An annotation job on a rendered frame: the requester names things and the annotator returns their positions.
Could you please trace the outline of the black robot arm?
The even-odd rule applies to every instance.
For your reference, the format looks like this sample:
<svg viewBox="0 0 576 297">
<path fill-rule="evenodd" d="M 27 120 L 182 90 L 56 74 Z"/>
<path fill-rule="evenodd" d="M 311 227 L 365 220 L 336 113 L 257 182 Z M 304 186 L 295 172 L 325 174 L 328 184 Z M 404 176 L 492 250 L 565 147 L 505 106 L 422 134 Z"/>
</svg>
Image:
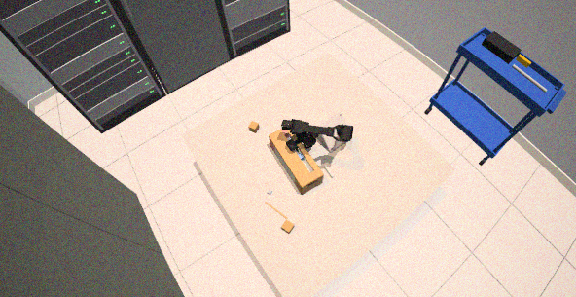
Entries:
<svg viewBox="0 0 576 297">
<path fill-rule="evenodd" d="M 290 133 L 292 133 L 294 135 L 304 134 L 306 132 L 317 133 L 317 134 L 323 134 L 323 135 L 327 135 L 329 137 L 333 137 L 337 141 L 340 141 L 340 142 L 350 141 L 350 139 L 352 138 L 352 135 L 353 135 L 353 126 L 344 125 L 344 124 L 326 128 L 326 127 L 319 127 L 319 126 L 310 125 L 309 122 L 307 122 L 307 121 L 304 122 L 302 120 L 292 119 L 292 121 L 283 120 L 281 123 L 281 127 L 283 130 L 289 130 Z M 337 131 L 340 139 L 337 139 L 335 137 L 335 130 Z M 307 136 L 301 137 L 301 142 L 304 144 L 305 148 L 307 149 L 307 148 L 310 148 L 313 145 L 315 145 L 316 138 L 315 137 L 312 138 L 310 136 L 310 134 L 308 134 Z"/>
</svg>

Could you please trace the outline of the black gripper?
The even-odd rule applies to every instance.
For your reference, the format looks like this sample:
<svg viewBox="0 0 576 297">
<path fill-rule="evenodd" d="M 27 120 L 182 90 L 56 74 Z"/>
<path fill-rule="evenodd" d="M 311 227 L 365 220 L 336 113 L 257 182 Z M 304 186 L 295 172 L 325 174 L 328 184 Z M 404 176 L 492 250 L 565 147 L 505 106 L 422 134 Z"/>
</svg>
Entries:
<svg viewBox="0 0 576 297">
<path fill-rule="evenodd" d="M 310 132 L 309 132 L 309 134 L 310 134 L 310 136 L 311 136 L 312 138 L 314 138 L 314 137 L 316 138 L 316 137 L 319 136 L 319 134 L 317 134 L 317 133 L 310 133 Z M 297 150 L 297 152 L 299 152 L 297 144 L 302 143 L 302 142 L 301 142 L 301 137 L 302 137 L 302 136 L 307 136 L 307 135 L 308 135 L 307 132 L 304 133 L 304 134 L 298 134 L 298 135 L 296 135 L 296 137 L 298 138 L 297 140 L 293 141 L 293 139 L 290 139 L 290 140 L 286 141 L 286 145 L 288 146 L 288 148 L 289 148 L 291 151 Z"/>
</svg>

